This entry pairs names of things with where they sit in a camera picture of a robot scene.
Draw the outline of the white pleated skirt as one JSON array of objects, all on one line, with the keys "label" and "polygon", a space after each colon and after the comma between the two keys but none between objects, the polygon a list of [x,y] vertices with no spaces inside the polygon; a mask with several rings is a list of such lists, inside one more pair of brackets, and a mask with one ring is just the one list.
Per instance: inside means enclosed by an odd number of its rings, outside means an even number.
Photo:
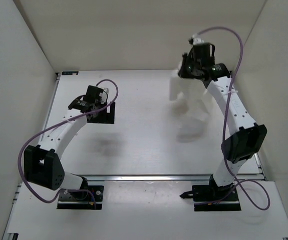
[{"label": "white pleated skirt", "polygon": [[210,119],[210,111],[203,101],[206,89],[202,81],[181,78],[179,76],[181,67],[182,62],[180,61],[170,76],[169,100],[179,101],[179,106],[185,108],[179,117],[180,127],[177,139],[179,142],[188,143],[203,135]]}]

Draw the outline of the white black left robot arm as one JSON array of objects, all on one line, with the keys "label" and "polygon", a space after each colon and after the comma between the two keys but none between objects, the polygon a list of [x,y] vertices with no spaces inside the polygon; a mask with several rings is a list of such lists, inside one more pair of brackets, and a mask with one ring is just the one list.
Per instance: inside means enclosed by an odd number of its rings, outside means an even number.
[{"label": "white black left robot arm", "polygon": [[48,133],[37,145],[24,151],[25,179],[50,190],[67,189],[77,199],[88,194],[86,179],[64,170],[61,157],[78,131],[87,123],[113,124],[115,103],[110,112],[99,111],[108,104],[109,89],[90,85],[84,95],[76,97],[62,118],[64,123]]}]

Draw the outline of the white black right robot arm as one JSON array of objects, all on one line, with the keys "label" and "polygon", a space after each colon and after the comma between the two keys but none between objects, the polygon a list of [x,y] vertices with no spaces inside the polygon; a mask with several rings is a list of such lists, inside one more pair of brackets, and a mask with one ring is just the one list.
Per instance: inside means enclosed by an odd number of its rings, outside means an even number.
[{"label": "white black right robot arm", "polygon": [[220,200],[232,188],[244,163],[257,153],[267,134],[265,125],[258,125],[249,115],[232,85],[226,65],[215,63],[215,46],[209,42],[190,43],[191,50],[183,54],[179,77],[200,80],[224,115],[229,137],[224,137],[221,150],[223,160],[210,177],[208,195]]}]

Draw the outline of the dark label sticker left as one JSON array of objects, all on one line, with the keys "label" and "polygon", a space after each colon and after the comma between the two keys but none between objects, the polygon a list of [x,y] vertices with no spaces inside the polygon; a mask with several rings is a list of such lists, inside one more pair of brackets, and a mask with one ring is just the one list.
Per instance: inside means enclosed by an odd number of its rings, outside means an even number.
[{"label": "dark label sticker left", "polygon": [[79,74],[78,71],[63,71],[61,73],[62,76],[76,76],[78,74]]}]

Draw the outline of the aluminium table rail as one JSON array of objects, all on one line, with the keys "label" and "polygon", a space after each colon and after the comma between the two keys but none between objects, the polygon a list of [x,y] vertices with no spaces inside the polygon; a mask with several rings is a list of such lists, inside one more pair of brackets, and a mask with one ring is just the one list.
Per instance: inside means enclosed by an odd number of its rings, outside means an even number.
[{"label": "aluminium table rail", "polygon": [[209,174],[100,174],[100,175],[83,175],[89,181],[208,181]]}]

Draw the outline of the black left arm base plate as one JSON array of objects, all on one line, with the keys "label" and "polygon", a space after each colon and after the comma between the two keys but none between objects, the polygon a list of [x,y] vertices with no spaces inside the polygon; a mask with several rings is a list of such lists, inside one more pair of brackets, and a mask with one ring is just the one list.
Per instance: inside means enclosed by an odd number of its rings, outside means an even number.
[{"label": "black left arm base plate", "polygon": [[57,209],[101,210],[103,204],[104,186],[88,185],[88,190],[93,194],[96,204],[94,204],[92,196],[87,192],[69,193],[61,189],[57,202]]}]

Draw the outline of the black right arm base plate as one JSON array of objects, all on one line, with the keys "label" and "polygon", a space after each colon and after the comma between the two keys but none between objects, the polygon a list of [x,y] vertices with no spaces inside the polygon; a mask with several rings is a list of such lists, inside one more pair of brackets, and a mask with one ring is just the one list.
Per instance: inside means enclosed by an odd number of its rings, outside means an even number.
[{"label": "black right arm base plate", "polygon": [[195,212],[241,211],[238,193],[235,189],[215,191],[209,185],[193,185],[192,190],[182,193],[180,197],[193,199]]}]

